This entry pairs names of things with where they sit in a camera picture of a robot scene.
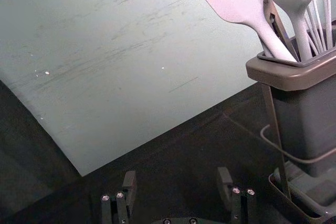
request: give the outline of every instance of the dark table surface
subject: dark table surface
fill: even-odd
[[[149,141],[104,167],[6,219],[4,223],[99,223],[100,197],[120,189],[126,171],[137,172],[131,223],[194,216],[228,222],[216,186],[216,169],[253,188],[261,223],[291,223],[272,205],[267,178],[275,151],[259,137],[268,124],[259,84]]]

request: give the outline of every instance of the utensil caddy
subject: utensil caddy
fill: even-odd
[[[336,169],[336,48],[306,62],[260,53],[246,69],[261,83],[279,150],[278,168],[269,176],[275,204],[295,223],[336,223],[336,173],[330,172]],[[285,162],[288,154],[299,160]]]

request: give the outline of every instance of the spatula handle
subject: spatula handle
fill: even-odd
[[[299,17],[297,15],[291,15],[289,18],[292,21],[296,41],[298,43],[301,61],[311,59],[313,56],[311,54],[307,33],[307,25],[306,22],[304,21],[304,16]]]
[[[284,44],[280,41],[272,28],[268,25],[265,19],[260,19],[257,26],[252,27],[265,45],[273,54],[274,58],[288,61],[295,61],[293,55],[288,51]]]

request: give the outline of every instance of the scratch mark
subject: scratch mark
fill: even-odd
[[[176,87],[175,89],[172,89],[172,90],[171,90],[171,91],[169,91],[168,93],[171,93],[171,92],[175,91],[176,89],[179,89],[180,87],[183,87],[184,85],[187,85],[188,83],[190,83],[190,82],[192,82],[192,81],[196,80],[197,78],[198,78],[198,76],[197,76],[197,77],[195,77],[194,79],[191,79],[190,81],[187,81],[187,82],[185,82],[184,84],[182,84],[182,85],[180,85],[180,86]]]
[[[129,1],[129,0],[123,0],[123,1],[121,1],[118,5],[121,5],[122,3],[125,3],[125,2],[127,2],[127,1]]]

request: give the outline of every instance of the stain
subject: stain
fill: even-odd
[[[129,1],[129,0],[123,0],[118,5],[121,5],[121,4],[123,4],[123,3],[127,2],[127,1]]]
[[[118,39],[119,37],[120,37],[120,35],[119,35],[119,34],[117,34],[117,35],[114,35],[114,36],[111,38],[111,41],[114,41],[114,40]]]
[[[177,3],[180,3],[182,0],[176,0],[176,1],[174,1],[174,2],[172,2],[172,3],[170,3],[170,4],[168,4],[168,5],[166,5],[166,7],[168,7],[168,6],[174,6],[175,4],[177,4]]]
[[[187,82],[185,82],[185,83],[183,83],[182,85],[179,85],[178,87],[176,87],[175,89],[172,89],[172,90],[171,90],[171,91],[169,91],[168,93],[171,93],[171,92],[173,92],[173,91],[175,91],[175,90],[177,90],[177,89],[179,89],[179,88],[181,88],[181,87],[183,87],[183,86],[185,86],[185,85],[189,84],[190,82],[192,82],[192,81],[196,80],[197,78],[198,78],[198,76],[197,76],[197,77],[195,77],[195,78],[193,78],[193,79],[191,79],[191,80],[189,80],[189,81],[187,81]]]
[[[17,58],[20,58],[21,55],[10,55],[11,58],[14,58],[14,59],[17,59]]]
[[[47,29],[53,29],[55,27],[59,28],[67,28],[68,26],[74,25],[78,19],[85,18],[89,16],[91,13],[85,13],[85,14],[76,14],[73,15],[70,18],[64,18],[62,20],[57,20],[53,23],[48,24],[47,26],[40,25],[36,28],[37,33],[42,33]]]
[[[125,28],[128,28],[129,26],[130,24],[127,24],[124,27],[124,30],[122,29],[121,33],[118,33],[116,37],[125,33]],[[165,36],[167,36],[167,33],[163,33],[160,36],[156,36],[150,39],[134,42],[126,47],[111,48],[110,50],[107,48],[105,51],[102,51],[105,49],[104,47],[102,48],[102,46],[98,46],[93,51],[99,50],[101,54],[93,54],[95,56],[90,57],[89,59],[77,59],[77,57],[71,57],[83,51],[82,48],[78,48],[76,51],[69,54],[69,58],[64,62],[64,65],[55,66],[53,68],[52,74],[49,75],[49,78],[39,78],[39,81],[36,82],[35,80],[32,81],[32,76],[24,76],[22,79],[16,82],[16,87],[18,88],[27,86],[30,83],[32,92],[39,93],[48,90],[51,86],[62,86],[64,83],[82,78],[82,76],[100,75],[102,70],[104,70],[106,67],[110,67],[111,64],[124,60],[125,57],[128,57],[130,55],[130,51],[152,50],[152,45],[155,42],[160,41]]]
[[[107,3],[104,0],[99,0],[94,4],[94,7],[96,9],[101,9],[105,5],[107,5]]]

